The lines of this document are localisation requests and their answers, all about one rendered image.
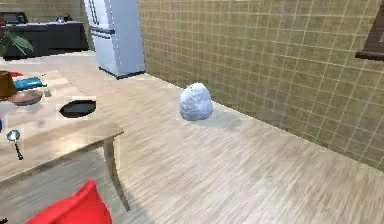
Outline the black kitchen counter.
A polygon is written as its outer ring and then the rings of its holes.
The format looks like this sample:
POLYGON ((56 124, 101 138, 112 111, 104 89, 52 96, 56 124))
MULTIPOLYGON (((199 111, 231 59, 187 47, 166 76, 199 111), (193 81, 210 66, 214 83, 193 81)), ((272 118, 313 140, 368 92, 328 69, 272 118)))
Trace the black kitchen counter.
POLYGON ((10 45, 4 54, 5 60, 49 56, 89 49, 84 26, 79 22, 19 24, 0 27, 28 40, 33 50, 23 54, 16 46, 10 45))

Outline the pale blue lumpy bag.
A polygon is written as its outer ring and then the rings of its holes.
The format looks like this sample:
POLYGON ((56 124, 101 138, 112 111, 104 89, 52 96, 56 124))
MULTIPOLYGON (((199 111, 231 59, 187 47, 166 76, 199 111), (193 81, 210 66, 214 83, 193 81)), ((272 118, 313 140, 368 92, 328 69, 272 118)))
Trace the pale blue lumpy bag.
POLYGON ((213 112, 210 92, 202 83, 188 85, 179 100, 180 115, 187 121, 207 119, 213 112))

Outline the white fridge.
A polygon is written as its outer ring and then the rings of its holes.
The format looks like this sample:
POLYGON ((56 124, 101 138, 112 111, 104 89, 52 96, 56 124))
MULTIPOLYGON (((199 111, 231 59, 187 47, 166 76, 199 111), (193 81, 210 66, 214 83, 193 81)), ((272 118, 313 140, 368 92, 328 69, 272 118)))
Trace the white fridge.
POLYGON ((99 25, 89 1, 83 0, 99 70, 122 79, 145 72, 138 0, 94 0, 99 25))

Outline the black round pan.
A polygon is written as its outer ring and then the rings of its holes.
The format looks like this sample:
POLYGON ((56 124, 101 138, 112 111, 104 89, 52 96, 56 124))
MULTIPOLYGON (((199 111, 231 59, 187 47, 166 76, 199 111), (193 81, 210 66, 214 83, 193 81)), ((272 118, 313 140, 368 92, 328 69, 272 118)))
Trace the black round pan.
POLYGON ((96 110, 94 100, 73 100, 61 107, 59 112, 66 118, 87 116, 96 110))

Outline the light wooden table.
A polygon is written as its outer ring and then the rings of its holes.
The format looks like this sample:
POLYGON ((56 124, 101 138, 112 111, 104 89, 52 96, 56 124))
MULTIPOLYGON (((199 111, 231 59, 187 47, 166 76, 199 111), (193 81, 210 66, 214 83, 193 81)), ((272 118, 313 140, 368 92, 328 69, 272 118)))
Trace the light wooden table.
POLYGON ((113 186, 123 206, 129 207, 121 186, 115 160, 115 137, 123 133, 116 123, 103 117, 100 111, 80 118, 66 118, 59 110, 73 100, 85 100, 72 83, 57 71, 41 76, 51 91, 51 97, 30 106, 16 106, 3 114, 0 133, 0 185, 6 186, 37 174, 76 154, 101 147, 113 186), (17 141, 23 160, 19 160, 7 133, 18 130, 17 141))

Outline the red chair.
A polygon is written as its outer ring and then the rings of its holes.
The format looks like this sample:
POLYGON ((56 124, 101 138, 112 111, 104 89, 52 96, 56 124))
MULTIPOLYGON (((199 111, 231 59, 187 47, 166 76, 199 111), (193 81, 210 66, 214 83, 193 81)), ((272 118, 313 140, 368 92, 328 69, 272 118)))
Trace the red chair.
POLYGON ((26 224, 112 224, 112 218, 96 182, 89 180, 76 193, 41 210, 26 224))

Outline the blue bottle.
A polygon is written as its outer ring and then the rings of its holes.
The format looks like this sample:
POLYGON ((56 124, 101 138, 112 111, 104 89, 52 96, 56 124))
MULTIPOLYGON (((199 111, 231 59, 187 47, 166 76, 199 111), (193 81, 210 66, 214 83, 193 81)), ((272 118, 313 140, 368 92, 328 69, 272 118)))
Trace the blue bottle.
POLYGON ((24 91, 33 88, 45 87, 45 84, 39 77, 31 77, 25 79, 19 79, 14 81, 14 85, 17 91, 24 91))

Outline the brown shallow bowl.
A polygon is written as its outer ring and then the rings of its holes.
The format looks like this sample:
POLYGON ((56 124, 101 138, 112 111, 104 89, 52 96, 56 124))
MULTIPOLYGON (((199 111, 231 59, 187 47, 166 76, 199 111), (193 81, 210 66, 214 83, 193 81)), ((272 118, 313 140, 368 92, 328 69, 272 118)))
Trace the brown shallow bowl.
POLYGON ((19 91, 9 98, 9 101, 17 106, 32 105, 42 99, 43 92, 40 90, 19 91))

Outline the brown plant pot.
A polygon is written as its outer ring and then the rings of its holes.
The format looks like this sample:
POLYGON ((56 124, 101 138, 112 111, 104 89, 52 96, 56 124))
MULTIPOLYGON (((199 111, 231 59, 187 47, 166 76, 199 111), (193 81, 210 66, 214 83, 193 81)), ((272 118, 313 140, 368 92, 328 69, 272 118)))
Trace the brown plant pot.
POLYGON ((0 99, 7 99, 16 93, 16 87, 9 71, 0 70, 0 99))

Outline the green house plant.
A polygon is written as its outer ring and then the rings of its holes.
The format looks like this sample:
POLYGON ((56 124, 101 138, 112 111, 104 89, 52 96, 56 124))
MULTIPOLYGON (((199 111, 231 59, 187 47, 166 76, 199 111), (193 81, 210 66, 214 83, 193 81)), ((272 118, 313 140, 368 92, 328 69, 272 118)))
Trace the green house plant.
POLYGON ((10 46, 15 46, 23 55, 26 54, 27 50, 34 50, 32 44, 27 39, 9 30, 0 31, 0 56, 4 56, 10 46))

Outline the black microwave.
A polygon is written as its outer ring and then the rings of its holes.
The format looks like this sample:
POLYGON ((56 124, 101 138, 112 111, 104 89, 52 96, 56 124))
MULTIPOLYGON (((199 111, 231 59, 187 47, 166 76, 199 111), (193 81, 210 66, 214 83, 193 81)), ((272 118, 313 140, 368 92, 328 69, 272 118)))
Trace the black microwave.
POLYGON ((26 24, 27 16, 23 11, 0 12, 7 24, 26 24))

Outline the dark wooden window frame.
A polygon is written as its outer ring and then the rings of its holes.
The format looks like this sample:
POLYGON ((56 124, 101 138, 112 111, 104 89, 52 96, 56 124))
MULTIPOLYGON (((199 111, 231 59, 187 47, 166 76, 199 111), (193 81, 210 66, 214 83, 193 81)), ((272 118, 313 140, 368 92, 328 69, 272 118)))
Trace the dark wooden window frame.
POLYGON ((384 0, 381 1, 363 49, 355 57, 384 62, 384 0))

